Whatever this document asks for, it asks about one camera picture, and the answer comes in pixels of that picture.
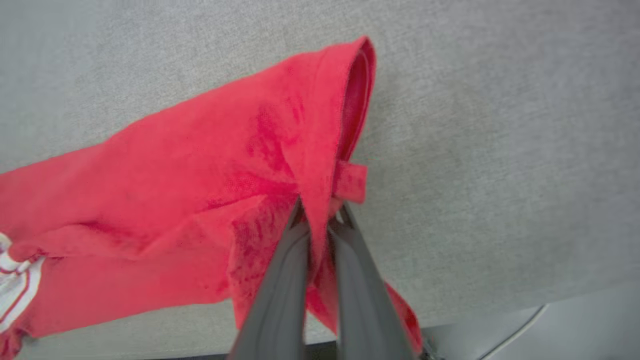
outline white cable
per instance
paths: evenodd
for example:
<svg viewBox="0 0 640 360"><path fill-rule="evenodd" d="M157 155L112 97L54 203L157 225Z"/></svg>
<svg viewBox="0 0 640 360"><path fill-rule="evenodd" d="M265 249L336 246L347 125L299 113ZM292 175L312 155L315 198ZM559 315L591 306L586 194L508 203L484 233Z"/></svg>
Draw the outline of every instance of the white cable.
<svg viewBox="0 0 640 360"><path fill-rule="evenodd" d="M529 330L529 328L532 327L533 324L535 324L538 321L538 319L542 316L542 314L545 313L548 307L549 307L549 304L544 304L540 306L540 308L536 310L533 316L531 316L531 318L527 322L525 322L523 326L521 326L516 332L511 334L511 336L509 336L508 338L503 340L501 343L496 345L493 349L489 350L489 352L487 352L485 355L480 357L478 360L487 360L490 357L494 356L498 351L502 350L503 348L506 348L510 343L512 343L517 338L519 338L520 335L524 334L527 330Z"/></svg>

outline gray floor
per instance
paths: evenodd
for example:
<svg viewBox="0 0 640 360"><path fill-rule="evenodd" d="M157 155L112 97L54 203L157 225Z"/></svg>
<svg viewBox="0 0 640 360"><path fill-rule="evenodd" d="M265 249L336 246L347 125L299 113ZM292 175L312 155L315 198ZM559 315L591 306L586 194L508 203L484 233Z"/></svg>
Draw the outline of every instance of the gray floor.
<svg viewBox="0 0 640 360"><path fill-rule="evenodd" d="M493 360L640 358L640 283L553 303ZM433 327L425 336L446 360L478 359L517 330L536 308Z"/></svg>

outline white stripe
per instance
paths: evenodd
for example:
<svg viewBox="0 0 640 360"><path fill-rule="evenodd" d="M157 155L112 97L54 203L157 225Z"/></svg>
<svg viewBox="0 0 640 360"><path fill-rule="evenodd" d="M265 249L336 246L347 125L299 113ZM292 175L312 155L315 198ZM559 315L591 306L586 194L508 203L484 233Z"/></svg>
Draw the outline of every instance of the white stripe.
<svg viewBox="0 0 640 360"><path fill-rule="evenodd" d="M18 272L24 272L31 266L31 262L29 260L23 261L20 266L18 266Z"/></svg>
<svg viewBox="0 0 640 360"><path fill-rule="evenodd" d="M6 251L11 246L11 239L9 236L0 233L0 251Z"/></svg>
<svg viewBox="0 0 640 360"><path fill-rule="evenodd" d="M0 323L0 332L3 332L13 324L13 322L18 319L18 316L22 314L22 312L29 306L33 298L36 296L38 292L38 285L40 285L40 276L42 275L42 263L44 262L45 257L41 257L33 263L33 266L29 267L29 283L26 285L29 288L27 292L20 298L18 303L13 307L13 309L6 315L4 321Z"/></svg>
<svg viewBox="0 0 640 360"><path fill-rule="evenodd" d="M9 256L9 252L5 251L0 255L0 268L7 271L14 271L20 266L20 263Z"/></svg>

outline gray table surface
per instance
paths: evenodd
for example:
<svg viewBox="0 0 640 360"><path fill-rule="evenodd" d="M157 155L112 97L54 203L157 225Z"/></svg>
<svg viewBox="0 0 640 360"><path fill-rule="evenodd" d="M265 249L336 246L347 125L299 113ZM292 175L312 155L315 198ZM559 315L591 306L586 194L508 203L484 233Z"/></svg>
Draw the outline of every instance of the gray table surface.
<svg viewBox="0 0 640 360"><path fill-rule="evenodd" d="M0 171L362 34L379 67L354 210L422 325L638 278L633 0L2 1ZM164 309L26 340L20 358L223 352L232 316ZM309 324L309 342L329 337Z"/></svg>

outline cloth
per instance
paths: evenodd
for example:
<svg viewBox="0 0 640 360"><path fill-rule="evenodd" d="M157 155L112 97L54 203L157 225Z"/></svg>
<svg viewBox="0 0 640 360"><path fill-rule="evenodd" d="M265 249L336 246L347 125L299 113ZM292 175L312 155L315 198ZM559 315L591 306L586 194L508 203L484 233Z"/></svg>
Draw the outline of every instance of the cloth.
<svg viewBox="0 0 640 360"><path fill-rule="evenodd" d="M34 337L231 297L242 325L294 201L312 230L307 307L336 331L325 228L363 201L347 162L374 84L370 41L294 56L106 142L0 176L2 358ZM388 287L412 345L420 329Z"/></svg>

